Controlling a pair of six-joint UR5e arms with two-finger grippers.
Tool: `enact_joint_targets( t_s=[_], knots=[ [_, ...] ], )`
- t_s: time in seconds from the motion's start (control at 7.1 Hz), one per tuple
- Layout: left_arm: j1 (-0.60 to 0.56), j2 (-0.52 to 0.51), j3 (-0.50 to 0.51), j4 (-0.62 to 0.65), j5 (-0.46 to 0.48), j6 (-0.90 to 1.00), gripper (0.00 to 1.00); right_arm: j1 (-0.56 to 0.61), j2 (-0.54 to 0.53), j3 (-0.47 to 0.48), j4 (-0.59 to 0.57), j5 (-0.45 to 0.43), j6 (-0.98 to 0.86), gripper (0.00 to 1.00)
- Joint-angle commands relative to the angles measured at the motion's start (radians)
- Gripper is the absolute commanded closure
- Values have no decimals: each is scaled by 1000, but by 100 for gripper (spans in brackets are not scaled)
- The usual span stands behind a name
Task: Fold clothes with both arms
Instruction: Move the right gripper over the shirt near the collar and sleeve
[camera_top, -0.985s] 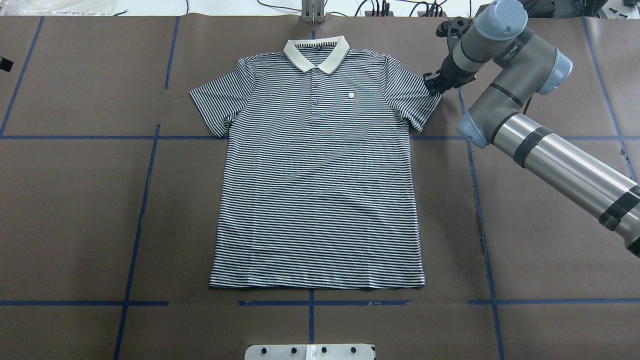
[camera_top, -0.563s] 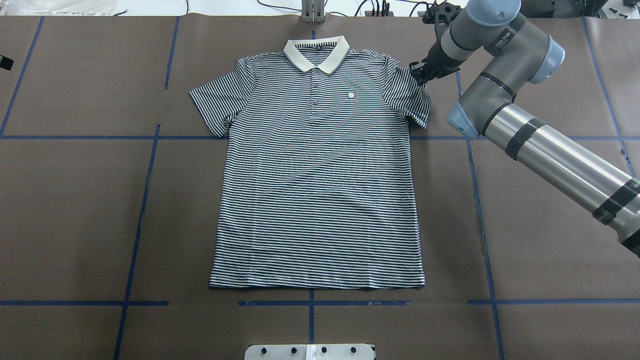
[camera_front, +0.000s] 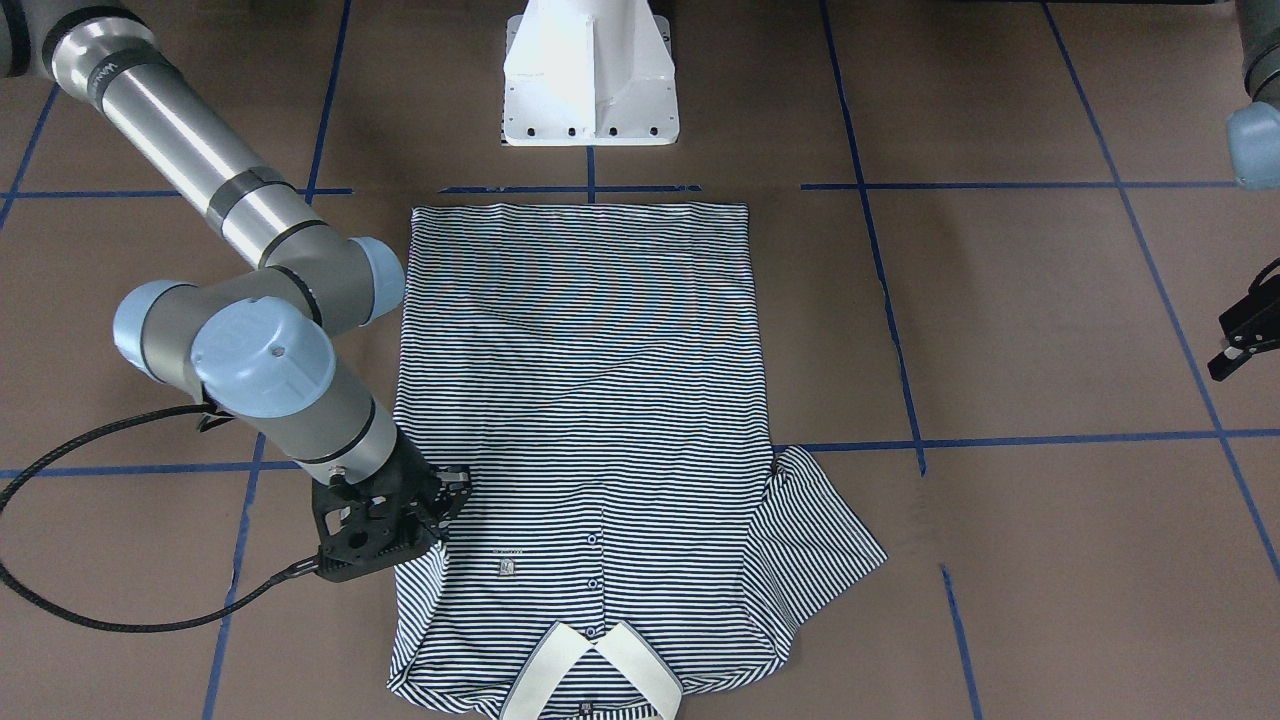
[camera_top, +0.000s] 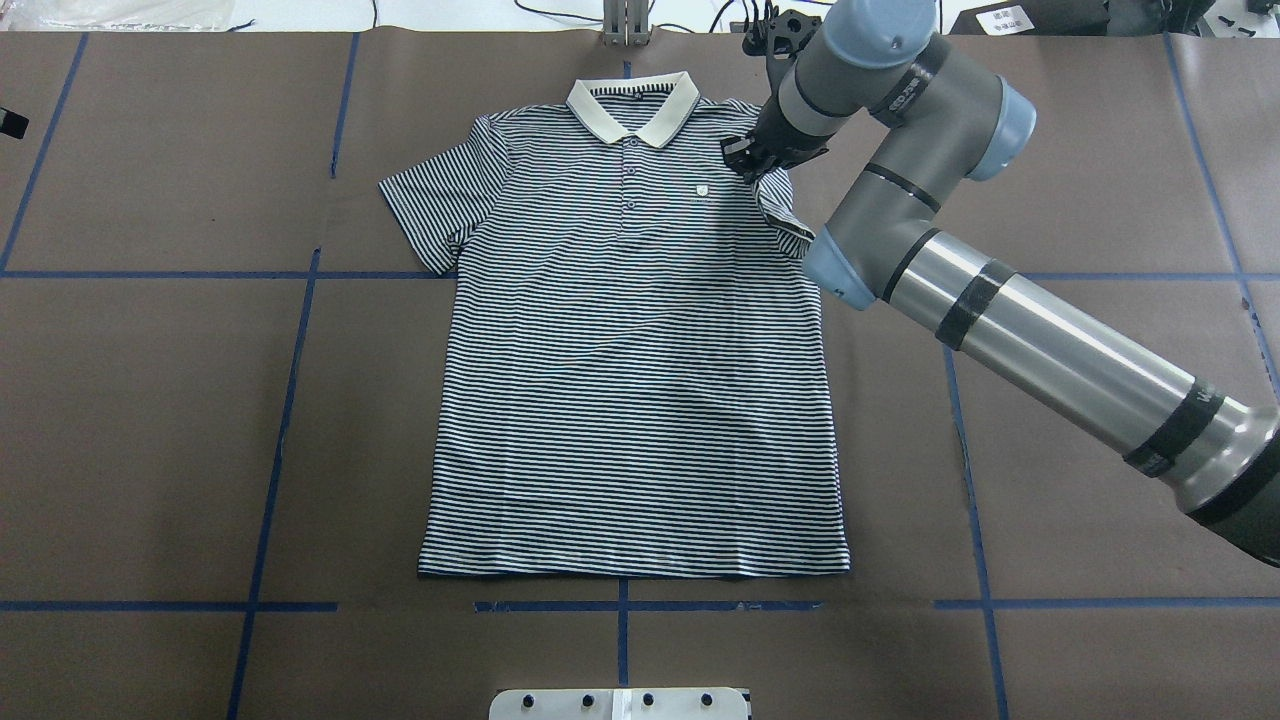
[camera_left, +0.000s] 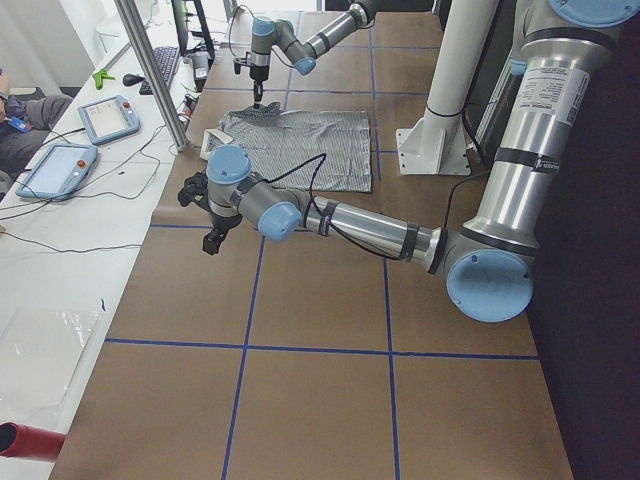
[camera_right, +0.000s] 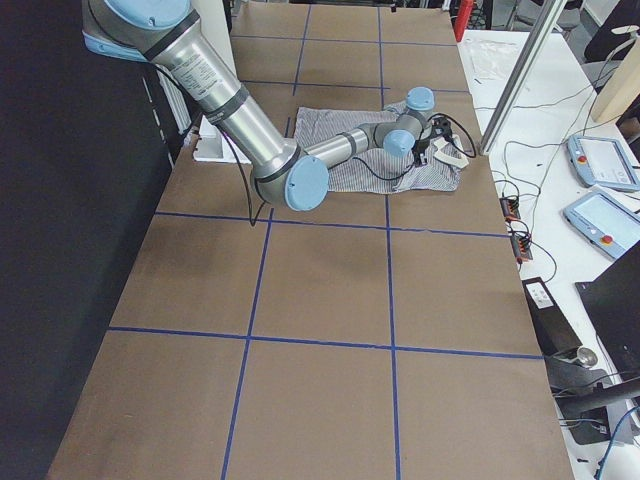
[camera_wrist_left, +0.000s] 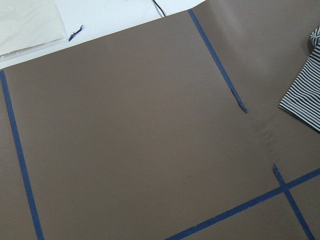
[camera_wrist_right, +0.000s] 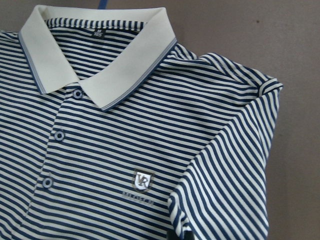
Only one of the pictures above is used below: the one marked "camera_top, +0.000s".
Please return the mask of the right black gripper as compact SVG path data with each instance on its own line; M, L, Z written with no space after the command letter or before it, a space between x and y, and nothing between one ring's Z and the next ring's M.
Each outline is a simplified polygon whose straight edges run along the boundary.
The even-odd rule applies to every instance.
M828 135L809 135L796 128L783 114L777 97L760 109L755 126L742 136L721 140L727 168L746 183L754 183L772 170L790 170L828 151Z

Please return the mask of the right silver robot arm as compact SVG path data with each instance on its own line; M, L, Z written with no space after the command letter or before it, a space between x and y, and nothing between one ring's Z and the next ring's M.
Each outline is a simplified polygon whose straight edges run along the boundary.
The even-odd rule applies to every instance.
M771 97L726 138L746 182L827 151L858 111L887 128L817 233L805 273L852 307L895 307L1124 462L1165 483L1181 512L1277 564L1277 410L1249 407L1074 307L937 224L964 181L1027 146L1034 105L933 28L928 1L837 1L824 17L742 26Z

